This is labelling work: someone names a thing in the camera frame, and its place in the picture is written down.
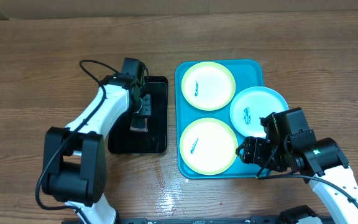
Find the light blue plate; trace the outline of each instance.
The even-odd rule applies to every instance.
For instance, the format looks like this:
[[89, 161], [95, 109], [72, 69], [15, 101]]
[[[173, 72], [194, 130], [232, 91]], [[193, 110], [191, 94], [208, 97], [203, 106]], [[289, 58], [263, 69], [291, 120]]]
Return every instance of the light blue plate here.
[[[215, 60], [230, 70], [236, 81], [236, 92], [234, 97], [242, 90], [252, 86], [264, 86], [262, 68], [260, 65], [250, 59], [237, 60]], [[193, 121], [200, 118], [216, 118], [225, 122], [236, 134], [237, 141], [241, 144], [244, 136], [240, 134], [233, 126], [230, 120], [230, 103], [219, 110], [203, 111], [191, 106], [181, 92], [181, 80], [185, 72], [193, 65], [199, 62], [184, 62], [178, 66], [175, 72], [175, 99], [177, 113], [177, 144], [178, 144], [178, 166], [180, 172], [191, 179], [210, 179], [210, 178], [233, 178], [233, 177], [255, 177], [260, 169], [258, 165], [244, 164], [237, 157], [233, 165], [226, 171], [217, 175], [202, 175], [191, 170], [183, 161], [180, 155], [179, 144], [180, 136], [185, 128]]]
[[242, 90], [230, 104], [230, 120], [243, 136], [266, 137], [259, 118], [288, 110], [284, 97], [275, 90], [254, 86]]

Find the wood grain surface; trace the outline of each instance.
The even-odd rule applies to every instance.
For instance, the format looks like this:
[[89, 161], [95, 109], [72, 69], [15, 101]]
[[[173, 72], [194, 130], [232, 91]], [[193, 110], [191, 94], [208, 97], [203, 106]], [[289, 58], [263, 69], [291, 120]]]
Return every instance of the wood grain surface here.
[[[75, 119], [97, 92], [79, 60], [121, 69], [124, 57], [141, 59], [170, 84], [166, 153], [107, 153], [105, 194], [121, 217], [249, 217], [303, 204], [328, 214], [302, 180], [191, 180], [180, 173], [174, 74], [188, 60], [259, 62], [265, 85], [304, 109], [317, 138], [339, 143], [358, 183], [358, 11], [0, 21], [0, 223], [75, 218], [73, 211], [41, 210], [34, 200], [45, 132]], [[88, 67], [98, 78], [109, 74]]]

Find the blue tray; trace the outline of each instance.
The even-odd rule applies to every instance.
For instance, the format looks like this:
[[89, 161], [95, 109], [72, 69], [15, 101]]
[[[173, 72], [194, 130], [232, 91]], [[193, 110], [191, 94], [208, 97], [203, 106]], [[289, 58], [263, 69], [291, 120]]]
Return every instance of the blue tray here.
[[[264, 78], [260, 65], [250, 59], [237, 60], [215, 60], [212, 62], [220, 63], [230, 70], [236, 81], [236, 92], [234, 97], [242, 90], [252, 86], [264, 86]], [[216, 118], [225, 122], [234, 131], [239, 145], [243, 142], [244, 136], [241, 135], [230, 121], [230, 104], [215, 111], [203, 111], [191, 106], [181, 92], [181, 80], [185, 72], [194, 64], [199, 62], [184, 62], [178, 66], [175, 72], [175, 98], [177, 110], [177, 144], [178, 144], [178, 166], [180, 172], [191, 179], [210, 179], [210, 178], [234, 178], [234, 177], [255, 177], [260, 169], [254, 164], [244, 164], [237, 157], [233, 165], [228, 170], [217, 175], [203, 175], [191, 170], [181, 158], [179, 151], [180, 136], [185, 128], [193, 121], [200, 118]]]

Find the wall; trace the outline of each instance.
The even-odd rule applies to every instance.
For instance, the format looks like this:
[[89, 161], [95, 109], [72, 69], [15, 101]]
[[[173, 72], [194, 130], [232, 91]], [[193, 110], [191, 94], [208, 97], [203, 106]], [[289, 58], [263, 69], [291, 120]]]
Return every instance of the wall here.
[[0, 0], [0, 19], [358, 9], [358, 0]]

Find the round plate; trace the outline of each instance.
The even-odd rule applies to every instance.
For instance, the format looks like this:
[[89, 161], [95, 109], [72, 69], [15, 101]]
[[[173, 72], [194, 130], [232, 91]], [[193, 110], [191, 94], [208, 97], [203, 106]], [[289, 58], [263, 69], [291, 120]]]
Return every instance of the round plate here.
[[284, 97], [271, 88], [255, 86], [242, 90], [230, 105], [230, 120], [243, 136], [265, 138], [260, 119], [288, 110]]
[[181, 91], [191, 106], [212, 111], [231, 101], [236, 91], [236, 83], [225, 66], [216, 62], [200, 62], [184, 74]]
[[227, 170], [236, 159], [237, 147], [233, 130], [214, 118], [202, 118], [189, 124], [179, 144], [186, 165], [204, 175], [216, 175]]

